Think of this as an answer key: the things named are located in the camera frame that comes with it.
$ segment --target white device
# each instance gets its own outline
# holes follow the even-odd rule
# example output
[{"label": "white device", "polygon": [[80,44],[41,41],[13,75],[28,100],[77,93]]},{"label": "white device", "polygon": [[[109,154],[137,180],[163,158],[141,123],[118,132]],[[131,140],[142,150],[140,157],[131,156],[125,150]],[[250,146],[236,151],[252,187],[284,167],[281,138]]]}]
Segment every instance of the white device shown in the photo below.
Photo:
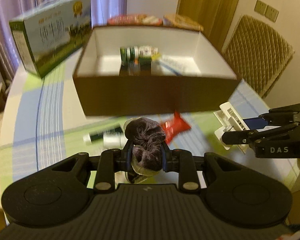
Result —
[{"label": "white device", "polygon": [[[229,150],[232,145],[226,145],[222,141],[222,135],[224,134],[224,132],[249,130],[249,127],[245,124],[238,112],[229,102],[220,105],[220,109],[221,110],[214,112],[214,115],[217,117],[222,127],[216,130],[214,134],[221,142],[223,147],[226,150]],[[243,153],[246,153],[249,145],[241,144],[238,145],[238,147]]]}]

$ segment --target wall socket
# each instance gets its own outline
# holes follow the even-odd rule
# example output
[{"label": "wall socket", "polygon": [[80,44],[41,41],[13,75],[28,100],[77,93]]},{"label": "wall socket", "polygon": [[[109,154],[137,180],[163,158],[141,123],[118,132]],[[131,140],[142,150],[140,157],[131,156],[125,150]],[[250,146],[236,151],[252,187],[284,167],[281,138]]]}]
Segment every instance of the wall socket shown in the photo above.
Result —
[{"label": "wall socket", "polygon": [[257,0],[256,6],[254,7],[254,11],[261,15],[265,15],[267,6],[268,5],[266,3],[264,3],[260,0]]},{"label": "wall socket", "polygon": [[275,21],[277,20],[278,14],[279,14],[279,11],[277,9],[274,9],[270,5],[267,6],[265,17],[267,17],[270,21],[273,21],[275,23]]}]

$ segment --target chair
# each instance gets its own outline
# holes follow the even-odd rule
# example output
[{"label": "chair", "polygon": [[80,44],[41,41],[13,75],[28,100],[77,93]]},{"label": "chair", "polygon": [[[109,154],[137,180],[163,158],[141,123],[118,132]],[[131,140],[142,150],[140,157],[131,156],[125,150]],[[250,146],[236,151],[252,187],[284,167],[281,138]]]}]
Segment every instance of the chair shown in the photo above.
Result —
[{"label": "chair", "polygon": [[243,15],[224,51],[224,58],[237,76],[264,98],[293,53],[292,46],[276,30]]}]

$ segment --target red package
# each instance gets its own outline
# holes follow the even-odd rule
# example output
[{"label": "red package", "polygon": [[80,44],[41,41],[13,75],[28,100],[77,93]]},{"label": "red package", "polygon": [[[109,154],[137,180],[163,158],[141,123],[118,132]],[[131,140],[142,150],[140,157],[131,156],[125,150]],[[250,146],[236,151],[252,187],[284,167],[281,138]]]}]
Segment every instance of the red package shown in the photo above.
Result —
[{"label": "red package", "polygon": [[174,117],[172,120],[168,120],[160,124],[166,133],[166,143],[169,144],[172,139],[179,133],[188,131],[191,126],[180,117],[180,113],[174,112]]}]

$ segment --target tablecloth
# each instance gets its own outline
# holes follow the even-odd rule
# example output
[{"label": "tablecloth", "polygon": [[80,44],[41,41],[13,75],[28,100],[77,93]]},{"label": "tablecloth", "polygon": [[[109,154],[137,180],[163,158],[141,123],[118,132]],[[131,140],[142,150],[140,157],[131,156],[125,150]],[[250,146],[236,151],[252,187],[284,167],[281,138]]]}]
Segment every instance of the tablecloth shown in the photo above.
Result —
[{"label": "tablecloth", "polygon": [[[82,137],[114,124],[123,126],[127,120],[127,117],[89,119],[84,116],[72,80],[79,54],[80,50],[43,80],[19,68],[2,121],[2,190],[12,182],[77,152],[100,155],[104,150],[102,141],[87,145]],[[243,118],[256,117],[268,111],[267,105],[245,81],[240,82],[229,101]],[[216,152],[277,179],[290,189],[294,185],[299,173],[295,159],[257,159],[251,149],[243,154],[236,146],[227,151],[214,135],[221,125],[213,112],[182,116],[192,128],[176,136],[169,145],[171,149],[183,148],[198,156]],[[147,117],[161,122],[171,118],[172,114]],[[176,173],[165,174],[162,171],[147,182],[176,183],[177,179]]]}]

